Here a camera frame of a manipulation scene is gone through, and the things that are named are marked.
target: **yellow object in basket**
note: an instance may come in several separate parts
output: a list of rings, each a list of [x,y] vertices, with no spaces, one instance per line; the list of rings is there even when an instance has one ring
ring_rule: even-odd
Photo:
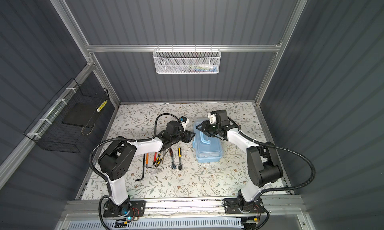
[[[108,100],[106,100],[106,101],[104,101],[100,106],[99,106],[99,108],[97,108],[97,112],[100,112],[101,111],[101,109],[107,104],[107,102],[108,102]]]

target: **floral tablecloth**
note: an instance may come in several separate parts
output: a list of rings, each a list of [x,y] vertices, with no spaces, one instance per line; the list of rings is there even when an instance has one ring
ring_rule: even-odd
[[[193,129],[194,120],[206,118],[207,113],[226,109],[228,116],[242,126],[242,130],[258,141],[266,141],[256,112],[251,102],[236,103],[178,103],[178,104],[134,104],[121,105],[118,109],[108,138],[124,136],[131,139],[151,137],[154,132],[154,121],[161,113],[172,113],[177,117],[190,119],[187,129]],[[157,124],[157,132],[165,129],[166,124],[173,120],[171,116],[162,116]],[[181,171],[171,168],[150,175],[146,169],[144,179],[141,178],[142,156],[132,160],[125,174],[127,192],[132,199],[169,198],[169,197],[213,197],[233,196],[249,180],[247,156],[232,143],[221,141],[223,158],[215,163],[198,163],[192,142],[180,142],[172,146],[175,163],[179,164],[177,148],[182,149]],[[149,161],[153,161],[154,153],[150,153]],[[170,155],[167,154],[160,166],[169,166]],[[281,179],[271,187],[283,187]],[[103,179],[92,173],[82,199],[100,199],[108,194]],[[268,192],[266,194],[287,194],[285,191]]]

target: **blue plastic toolbox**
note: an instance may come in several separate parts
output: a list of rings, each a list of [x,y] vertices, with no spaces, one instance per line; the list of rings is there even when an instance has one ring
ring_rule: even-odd
[[[205,119],[196,119],[194,129]],[[192,142],[193,148],[196,150],[196,157],[199,163],[220,161],[223,157],[223,149],[221,147],[220,139],[216,137],[208,137],[201,131],[195,130],[196,136]]]

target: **black wire basket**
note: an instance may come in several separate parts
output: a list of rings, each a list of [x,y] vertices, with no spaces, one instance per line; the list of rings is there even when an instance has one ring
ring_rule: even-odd
[[[78,85],[70,90],[51,110],[39,120],[39,127],[31,132],[31,125],[24,135],[43,150],[80,153],[88,141],[103,107],[108,104],[108,90],[89,85]]]

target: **gray corrugated wall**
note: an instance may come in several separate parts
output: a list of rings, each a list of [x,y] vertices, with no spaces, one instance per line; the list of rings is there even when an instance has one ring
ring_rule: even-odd
[[[85,64],[49,0],[0,0],[0,163]],[[86,84],[99,85],[94,74]],[[88,152],[44,151],[37,146],[31,150],[0,189],[0,229],[55,227],[66,201],[77,194],[89,152],[103,136],[113,110],[111,103],[103,109]]]
[[[254,100],[273,52],[225,52],[218,74],[157,74],[152,53],[96,52],[122,102]]]
[[[296,0],[65,0],[91,45],[271,45]]]
[[[384,2],[310,0],[261,103],[277,145],[305,154],[316,229],[382,229]],[[294,184],[309,176],[281,154]]]
[[[91,45],[273,45],[297,0],[65,0]],[[273,53],[223,53],[218,74],[159,75],[151,53],[96,53],[122,102],[253,100]]]
[[[0,163],[85,64],[49,0],[0,0]]]

